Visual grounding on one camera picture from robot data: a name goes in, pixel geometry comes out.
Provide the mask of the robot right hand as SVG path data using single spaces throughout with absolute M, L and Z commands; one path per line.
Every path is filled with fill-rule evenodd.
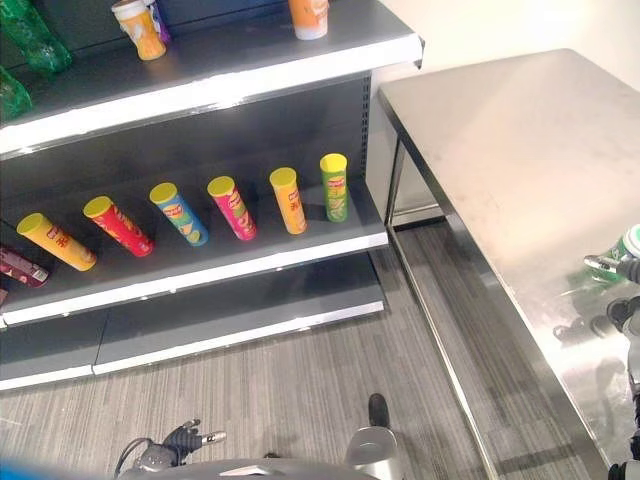
M 639 259 L 628 257 L 614 260 L 605 256 L 588 255 L 584 263 L 596 270 L 616 274 L 634 284 L 639 284 Z M 630 342 L 630 353 L 639 354 L 639 296 L 617 298 L 606 308 L 605 315 L 594 317 L 589 324 L 593 333 L 604 336 L 609 327 L 627 337 Z

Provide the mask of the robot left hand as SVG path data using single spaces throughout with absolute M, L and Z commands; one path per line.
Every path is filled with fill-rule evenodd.
M 178 460 L 184 460 L 188 455 L 204 446 L 226 440 L 226 431 L 200 433 L 198 429 L 200 423 L 201 420 L 198 418 L 187 420 L 169 433 L 163 440 L 162 445 L 171 449 L 176 454 Z

